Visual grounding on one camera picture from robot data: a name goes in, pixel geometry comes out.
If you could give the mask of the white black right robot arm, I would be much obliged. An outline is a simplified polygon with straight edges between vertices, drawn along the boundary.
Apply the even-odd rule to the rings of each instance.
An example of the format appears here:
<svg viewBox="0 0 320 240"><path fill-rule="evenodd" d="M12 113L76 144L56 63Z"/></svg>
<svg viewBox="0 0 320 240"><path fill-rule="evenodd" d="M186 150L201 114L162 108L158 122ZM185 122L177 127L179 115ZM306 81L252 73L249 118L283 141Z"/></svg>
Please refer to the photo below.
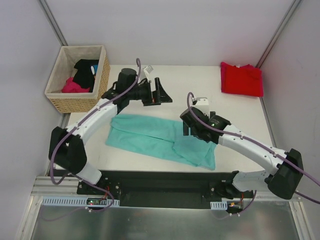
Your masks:
<svg viewBox="0 0 320 240"><path fill-rule="evenodd" d="M183 134L192 135L207 143L212 142L232 149L252 160L262 171L233 172L233 179L225 184L230 197L249 190L266 187L279 198L290 200L303 176L303 161L299 151L285 151L259 142L244 134L229 120L211 112L202 113L198 108L186 109L180 118Z"/></svg>

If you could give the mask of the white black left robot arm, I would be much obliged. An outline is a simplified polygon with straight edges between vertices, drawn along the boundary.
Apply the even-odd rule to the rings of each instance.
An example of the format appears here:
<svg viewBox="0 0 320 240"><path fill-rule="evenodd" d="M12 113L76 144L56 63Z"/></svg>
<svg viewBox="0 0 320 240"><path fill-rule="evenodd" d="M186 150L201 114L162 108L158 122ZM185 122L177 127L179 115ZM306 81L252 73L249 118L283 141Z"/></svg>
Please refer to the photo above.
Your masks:
<svg viewBox="0 0 320 240"><path fill-rule="evenodd" d="M123 68L117 81L87 114L66 128L54 128L48 153L50 166L62 167L68 173L87 181L89 190L94 194L102 194L106 183L101 179L102 172L88 162L85 145L97 130L108 124L130 101L141 101L145 107L172 103L173 100L163 89L158 77L154 79L155 90L152 90L152 81L148 79L152 71L150 65L138 71Z"/></svg>

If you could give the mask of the red t shirt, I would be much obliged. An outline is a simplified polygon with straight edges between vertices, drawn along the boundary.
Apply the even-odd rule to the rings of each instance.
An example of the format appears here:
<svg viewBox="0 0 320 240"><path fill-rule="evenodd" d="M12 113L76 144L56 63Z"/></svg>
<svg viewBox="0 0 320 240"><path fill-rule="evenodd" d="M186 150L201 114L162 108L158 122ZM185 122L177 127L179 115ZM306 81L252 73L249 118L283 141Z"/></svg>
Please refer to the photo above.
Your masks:
<svg viewBox="0 0 320 240"><path fill-rule="evenodd" d="M263 97L262 71L250 64L237 67L220 63L221 92L232 95Z"/></svg>

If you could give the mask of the teal t shirt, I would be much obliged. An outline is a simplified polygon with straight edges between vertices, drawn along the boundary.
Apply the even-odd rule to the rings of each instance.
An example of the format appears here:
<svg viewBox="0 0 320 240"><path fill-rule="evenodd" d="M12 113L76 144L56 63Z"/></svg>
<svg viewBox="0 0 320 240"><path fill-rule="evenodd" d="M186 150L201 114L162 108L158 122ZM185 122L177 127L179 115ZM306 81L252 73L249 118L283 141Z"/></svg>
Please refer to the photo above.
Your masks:
<svg viewBox="0 0 320 240"><path fill-rule="evenodd" d="M208 170L216 169L216 144L183 135L183 123L159 117L119 114L105 144L117 149Z"/></svg>

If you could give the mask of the woven wicker basket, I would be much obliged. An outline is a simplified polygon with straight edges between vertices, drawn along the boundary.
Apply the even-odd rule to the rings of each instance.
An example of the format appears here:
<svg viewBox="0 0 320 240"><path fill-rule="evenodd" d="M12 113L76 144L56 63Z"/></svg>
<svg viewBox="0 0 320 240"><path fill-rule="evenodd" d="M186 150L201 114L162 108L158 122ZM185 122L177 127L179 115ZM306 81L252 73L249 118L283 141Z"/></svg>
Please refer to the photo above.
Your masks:
<svg viewBox="0 0 320 240"><path fill-rule="evenodd" d="M68 78L76 73L74 65L81 59L98 60L92 92L63 93ZM44 94L60 113L89 111L107 91L110 65L103 45L62 46L49 77Z"/></svg>

